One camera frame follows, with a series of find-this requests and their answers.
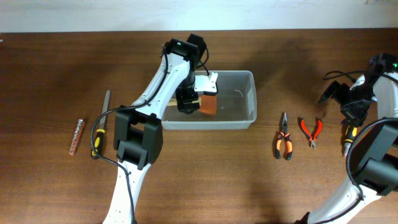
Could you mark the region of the orange scraper wooden handle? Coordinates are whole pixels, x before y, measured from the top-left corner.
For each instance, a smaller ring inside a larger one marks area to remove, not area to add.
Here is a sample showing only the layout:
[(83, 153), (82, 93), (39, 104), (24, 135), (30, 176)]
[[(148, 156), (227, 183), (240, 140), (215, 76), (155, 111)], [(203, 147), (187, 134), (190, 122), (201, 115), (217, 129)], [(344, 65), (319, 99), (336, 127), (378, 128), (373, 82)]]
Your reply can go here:
[(214, 116), (217, 110), (217, 96), (201, 95), (197, 100), (185, 103), (182, 111), (178, 110), (177, 99), (173, 97), (164, 112), (164, 117), (178, 117), (178, 116)]

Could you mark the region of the clear plastic container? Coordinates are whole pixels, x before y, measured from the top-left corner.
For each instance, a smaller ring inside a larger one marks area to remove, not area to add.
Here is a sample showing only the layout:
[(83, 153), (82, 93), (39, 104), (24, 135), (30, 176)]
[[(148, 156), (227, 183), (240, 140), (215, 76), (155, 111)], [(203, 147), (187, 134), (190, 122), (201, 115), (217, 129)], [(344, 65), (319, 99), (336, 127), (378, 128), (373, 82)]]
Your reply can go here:
[(247, 129), (257, 118), (254, 76), (248, 70), (218, 70), (217, 110), (214, 116), (162, 118), (168, 130)]

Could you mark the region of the metal file yellow-black handle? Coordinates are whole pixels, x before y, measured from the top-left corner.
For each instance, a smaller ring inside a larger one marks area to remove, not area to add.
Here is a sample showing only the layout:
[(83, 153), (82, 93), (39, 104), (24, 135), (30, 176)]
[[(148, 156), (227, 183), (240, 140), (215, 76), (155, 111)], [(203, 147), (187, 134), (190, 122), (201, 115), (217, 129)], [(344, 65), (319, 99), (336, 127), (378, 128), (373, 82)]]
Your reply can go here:
[[(109, 108), (110, 96), (111, 96), (111, 91), (107, 90), (105, 97), (104, 97), (104, 101), (103, 101), (102, 113), (107, 112), (107, 110)], [(95, 137), (95, 143), (94, 143), (96, 152), (91, 151), (92, 159), (98, 159), (99, 158), (98, 153), (101, 153), (101, 151), (102, 151), (103, 139), (104, 139), (104, 134), (105, 134), (105, 129), (104, 129), (105, 124), (106, 124), (106, 116), (103, 116), (100, 119), (98, 129), (96, 130), (96, 137)]]

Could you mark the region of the orange socket rail with sockets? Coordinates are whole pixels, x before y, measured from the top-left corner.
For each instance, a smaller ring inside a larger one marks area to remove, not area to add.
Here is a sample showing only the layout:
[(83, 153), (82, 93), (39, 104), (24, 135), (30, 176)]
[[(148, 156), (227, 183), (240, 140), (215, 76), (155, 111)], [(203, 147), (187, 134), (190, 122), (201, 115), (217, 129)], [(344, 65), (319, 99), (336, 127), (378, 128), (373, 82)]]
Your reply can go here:
[(76, 149), (78, 148), (78, 144), (80, 142), (80, 137), (83, 132), (85, 126), (85, 121), (83, 119), (79, 119), (76, 124), (75, 131), (73, 133), (73, 138), (69, 148), (69, 155), (74, 156), (76, 153)]

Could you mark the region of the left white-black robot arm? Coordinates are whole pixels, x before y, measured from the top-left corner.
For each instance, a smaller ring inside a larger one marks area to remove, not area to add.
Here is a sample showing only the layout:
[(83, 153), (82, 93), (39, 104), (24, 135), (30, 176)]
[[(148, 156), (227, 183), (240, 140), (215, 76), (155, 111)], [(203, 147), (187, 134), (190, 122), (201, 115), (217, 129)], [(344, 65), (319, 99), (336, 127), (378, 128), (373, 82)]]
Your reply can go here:
[(114, 149), (118, 176), (105, 223), (136, 223), (135, 209), (144, 177), (162, 149), (162, 117), (175, 97), (179, 112), (198, 110), (200, 95), (218, 94), (215, 72), (196, 75), (208, 52), (204, 38), (190, 34), (186, 41), (171, 39), (162, 47), (161, 64), (150, 84), (131, 106), (116, 114)]

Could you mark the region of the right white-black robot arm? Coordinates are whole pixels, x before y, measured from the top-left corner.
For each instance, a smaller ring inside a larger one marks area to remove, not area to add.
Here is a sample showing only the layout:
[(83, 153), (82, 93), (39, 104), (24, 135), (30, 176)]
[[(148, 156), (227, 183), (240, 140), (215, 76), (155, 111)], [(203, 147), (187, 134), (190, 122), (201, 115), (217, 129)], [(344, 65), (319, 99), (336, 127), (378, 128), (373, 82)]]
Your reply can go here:
[(359, 71), (353, 85), (333, 81), (320, 97), (334, 99), (349, 125), (345, 138), (347, 176), (320, 207), (299, 223), (348, 223), (370, 203), (397, 191), (397, 57), (381, 53)]

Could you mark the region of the stubby yellow-black screwdriver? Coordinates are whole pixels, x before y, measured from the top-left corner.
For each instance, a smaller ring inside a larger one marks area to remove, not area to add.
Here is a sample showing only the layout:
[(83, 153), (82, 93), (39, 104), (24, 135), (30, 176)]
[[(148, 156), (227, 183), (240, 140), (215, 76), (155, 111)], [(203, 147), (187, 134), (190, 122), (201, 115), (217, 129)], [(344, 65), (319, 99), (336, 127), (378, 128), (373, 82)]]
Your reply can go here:
[(343, 156), (346, 157), (348, 155), (348, 150), (351, 147), (356, 135), (358, 132), (358, 128), (356, 126), (348, 126), (345, 132), (345, 140), (344, 140), (344, 152)]

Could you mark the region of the small red cutting pliers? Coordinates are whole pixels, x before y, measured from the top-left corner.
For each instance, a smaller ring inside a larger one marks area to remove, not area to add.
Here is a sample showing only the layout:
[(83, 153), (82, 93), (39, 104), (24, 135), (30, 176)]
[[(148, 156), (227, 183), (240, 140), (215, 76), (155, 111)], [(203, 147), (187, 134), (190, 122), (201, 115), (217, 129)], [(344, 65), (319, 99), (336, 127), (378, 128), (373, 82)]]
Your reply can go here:
[(303, 131), (304, 135), (306, 136), (309, 146), (312, 149), (316, 149), (317, 148), (317, 137), (320, 134), (322, 127), (323, 127), (323, 123), (321, 121), (321, 119), (317, 118), (316, 119), (316, 126), (314, 128), (313, 131), (309, 131), (305, 125), (305, 121), (303, 118), (300, 118), (299, 121), (299, 125), (301, 130)]

